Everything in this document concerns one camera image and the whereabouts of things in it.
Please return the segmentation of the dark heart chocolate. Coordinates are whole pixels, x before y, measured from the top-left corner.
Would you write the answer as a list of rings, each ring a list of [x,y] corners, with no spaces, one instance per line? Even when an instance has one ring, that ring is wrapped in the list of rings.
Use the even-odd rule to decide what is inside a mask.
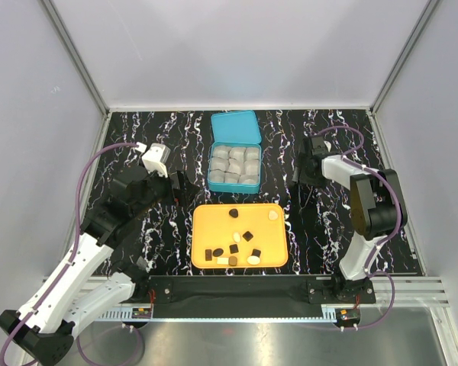
[[[229,215],[233,218],[238,218],[239,217],[239,212],[236,208],[230,209]]]

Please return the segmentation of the dark square chocolate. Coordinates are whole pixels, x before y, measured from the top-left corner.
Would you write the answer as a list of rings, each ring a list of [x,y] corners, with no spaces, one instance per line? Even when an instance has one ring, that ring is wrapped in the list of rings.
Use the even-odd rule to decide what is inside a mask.
[[[238,253],[238,252],[239,252],[239,249],[238,249],[238,245],[237,245],[237,244],[230,245],[230,246],[229,246],[229,249],[230,249],[230,253],[231,253],[231,254],[234,254],[234,253]]]
[[[244,234],[243,234],[243,238],[246,240],[246,241],[250,241],[252,238],[253,238],[253,234],[249,231],[246,231]]]

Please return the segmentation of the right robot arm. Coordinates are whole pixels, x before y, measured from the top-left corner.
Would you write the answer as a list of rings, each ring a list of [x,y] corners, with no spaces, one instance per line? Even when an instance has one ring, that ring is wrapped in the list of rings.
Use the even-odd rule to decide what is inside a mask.
[[[396,171],[353,162],[331,151],[322,136],[311,136],[298,148],[292,180],[312,188],[324,188],[333,181],[349,191],[354,233],[331,275],[329,291],[340,302],[355,299],[366,292],[372,263],[382,247],[408,220]]]

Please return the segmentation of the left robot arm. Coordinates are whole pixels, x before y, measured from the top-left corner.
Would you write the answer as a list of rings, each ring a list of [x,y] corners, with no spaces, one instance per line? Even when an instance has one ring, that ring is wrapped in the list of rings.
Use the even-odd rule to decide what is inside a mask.
[[[6,342],[14,342],[39,364],[55,365],[104,312],[126,300],[144,300],[150,284],[138,264],[120,265],[93,292],[77,294],[145,213],[158,204],[187,207],[198,191],[184,171],[164,177],[141,166],[125,169],[86,214],[80,236],[40,290],[20,309],[2,312],[0,328],[8,334]]]

